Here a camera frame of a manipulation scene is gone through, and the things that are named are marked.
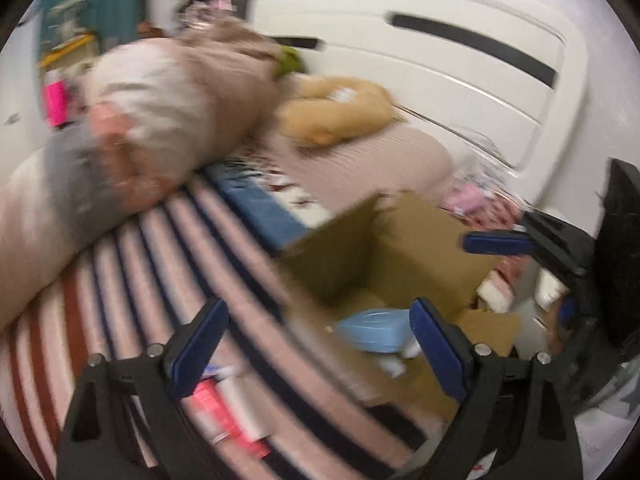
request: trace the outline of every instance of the pink bottle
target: pink bottle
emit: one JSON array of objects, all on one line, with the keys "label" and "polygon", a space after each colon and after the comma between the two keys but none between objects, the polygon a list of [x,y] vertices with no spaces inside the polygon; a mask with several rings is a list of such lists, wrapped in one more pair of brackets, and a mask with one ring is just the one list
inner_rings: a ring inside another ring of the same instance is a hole
[{"label": "pink bottle", "polygon": [[66,95],[65,80],[60,77],[58,70],[51,70],[46,75],[44,87],[44,102],[47,107],[47,117],[52,128],[66,123]]}]

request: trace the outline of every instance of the open cardboard box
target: open cardboard box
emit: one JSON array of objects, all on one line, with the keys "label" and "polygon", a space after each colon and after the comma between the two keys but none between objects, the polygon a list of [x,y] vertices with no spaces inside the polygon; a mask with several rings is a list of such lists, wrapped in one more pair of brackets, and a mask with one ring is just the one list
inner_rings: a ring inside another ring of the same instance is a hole
[{"label": "open cardboard box", "polygon": [[511,351],[518,317],[472,310],[476,288],[496,256],[467,254],[458,220],[411,192],[387,210],[375,195],[291,244],[279,267],[289,287],[284,316],[302,344],[330,352],[372,387],[376,402],[395,402],[451,420],[457,403],[440,388],[423,355],[404,361],[397,379],[380,370],[380,354],[359,352],[333,333],[336,323],[371,308],[409,308],[427,296],[449,322],[473,343],[484,342],[500,355]]}]

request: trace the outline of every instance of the brown plush toy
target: brown plush toy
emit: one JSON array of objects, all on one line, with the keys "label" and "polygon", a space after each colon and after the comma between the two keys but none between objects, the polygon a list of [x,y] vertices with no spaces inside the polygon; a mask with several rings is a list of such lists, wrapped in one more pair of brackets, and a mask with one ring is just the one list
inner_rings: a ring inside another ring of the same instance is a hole
[{"label": "brown plush toy", "polygon": [[400,118],[385,88],[353,77],[304,79],[276,114],[282,134],[300,146],[332,146]]}]

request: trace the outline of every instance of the striped blanket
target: striped blanket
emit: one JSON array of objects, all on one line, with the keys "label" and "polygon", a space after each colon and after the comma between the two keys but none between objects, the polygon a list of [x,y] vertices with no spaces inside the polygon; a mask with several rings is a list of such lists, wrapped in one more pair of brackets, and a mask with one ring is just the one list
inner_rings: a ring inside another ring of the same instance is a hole
[{"label": "striped blanket", "polygon": [[43,478],[55,475],[88,355],[129,358],[164,343],[214,294],[228,303],[230,324],[212,362],[244,370],[273,430],[263,460],[216,444],[222,478],[382,480],[437,427],[428,414],[359,398],[286,329],[287,291],[271,258],[330,215],[268,161],[247,160],[201,170],[104,235],[2,335],[2,418]]}]

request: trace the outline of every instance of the white bed headboard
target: white bed headboard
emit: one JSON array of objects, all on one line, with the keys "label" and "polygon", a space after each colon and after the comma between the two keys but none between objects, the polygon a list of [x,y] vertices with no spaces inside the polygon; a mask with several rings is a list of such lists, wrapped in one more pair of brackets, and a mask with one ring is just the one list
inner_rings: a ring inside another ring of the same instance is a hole
[{"label": "white bed headboard", "polygon": [[312,73],[370,79],[469,142],[537,202],[586,87],[578,29],[532,0],[251,0],[261,33]]}]

